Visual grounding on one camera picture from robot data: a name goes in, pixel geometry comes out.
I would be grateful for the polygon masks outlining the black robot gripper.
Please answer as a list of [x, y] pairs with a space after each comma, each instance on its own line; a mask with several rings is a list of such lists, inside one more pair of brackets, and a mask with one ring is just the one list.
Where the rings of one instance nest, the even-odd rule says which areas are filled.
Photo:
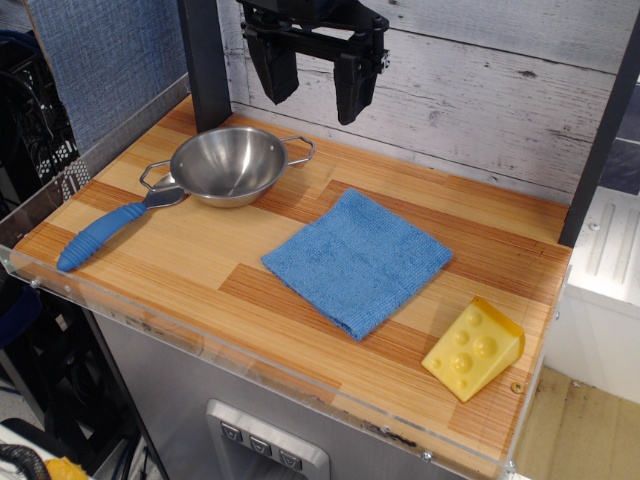
[[388, 65], [389, 21], [359, 1], [243, 1], [244, 37], [274, 103], [298, 88], [296, 54], [334, 61], [338, 121], [354, 122]]

